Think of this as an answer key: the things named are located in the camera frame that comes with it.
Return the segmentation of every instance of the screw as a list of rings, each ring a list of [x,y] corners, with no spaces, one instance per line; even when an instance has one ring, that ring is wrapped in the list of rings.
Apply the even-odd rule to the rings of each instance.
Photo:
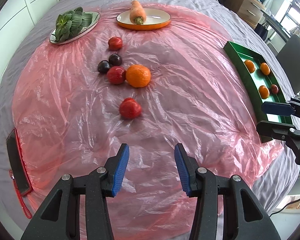
[[[69,174],[64,174],[64,175],[62,175],[61,179],[62,180],[68,180],[68,179],[70,179],[70,175]]]
[[[105,167],[99,167],[97,168],[97,173],[105,173],[106,172],[106,168]]]
[[[233,179],[234,181],[240,181],[240,180],[241,180],[241,178],[240,178],[239,175],[234,175],[234,176],[232,177],[232,179]]]
[[[199,173],[207,173],[207,169],[204,167],[200,167],[200,168],[198,168],[198,172]]]

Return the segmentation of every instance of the phone lanyard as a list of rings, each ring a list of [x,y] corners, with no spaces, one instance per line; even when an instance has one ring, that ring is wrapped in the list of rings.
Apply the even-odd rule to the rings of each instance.
[[[13,186],[14,186],[14,189],[15,189],[15,191],[16,191],[16,193],[17,193],[17,197],[18,197],[18,200],[19,200],[19,202],[20,202],[20,205],[21,205],[21,207],[22,207],[23,212],[24,212],[24,214],[25,214],[25,216],[26,216],[27,218],[31,219],[31,218],[32,218],[32,214],[31,214],[31,212],[29,211],[29,209],[27,208],[26,204],[23,202],[23,198],[22,198],[22,196],[21,196],[20,191],[18,190],[17,183],[16,183],[16,181],[15,181],[15,179],[14,179],[12,170],[9,170],[9,175],[10,175],[12,181],[13,181]]]

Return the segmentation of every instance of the bed sheet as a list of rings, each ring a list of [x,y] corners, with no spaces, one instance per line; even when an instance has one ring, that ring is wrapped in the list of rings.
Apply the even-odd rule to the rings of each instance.
[[[54,27],[58,14],[68,8],[83,6],[85,10],[96,6],[105,6],[126,0],[61,0],[34,27],[21,43],[11,59],[2,78],[0,86],[0,203],[21,229],[25,229],[29,220],[25,218],[9,177],[10,168],[5,146],[5,139],[13,129],[11,116],[12,96],[18,78],[33,54],[34,50],[47,38]],[[277,77],[285,98],[293,96],[293,91],[286,74],[275,59],[266,44],[244,23],[235,13],[221,6],[217,0],[139,0],[141,2],[157,2],[170,5],[180,5],[193,9],[215,19],[230,33],[234,42],[242,44],[262,54]],[[293,118],[294,124],[300,129],[300,120]],[[294,155],[284,146],[284,151],[273,161],[269,169],[253,185],[252,190],[267,211],[289,192],[297,179],[300,166],[294,163]]]

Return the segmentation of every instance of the smartphone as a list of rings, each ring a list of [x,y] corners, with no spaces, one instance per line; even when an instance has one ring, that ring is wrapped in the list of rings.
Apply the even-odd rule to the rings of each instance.
[[[25,196],[32,191],[32,186],[22,161],[22,152],[16,129],[9,134],[6,143],[13,179],[21,196]]]

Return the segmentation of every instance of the orange carrot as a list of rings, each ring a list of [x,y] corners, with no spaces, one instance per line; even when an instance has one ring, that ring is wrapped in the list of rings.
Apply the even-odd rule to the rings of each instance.
[[[147,18],[145,10],[137,0],[134,0],[131,3],[130,21],[138,25],[144,24]]]

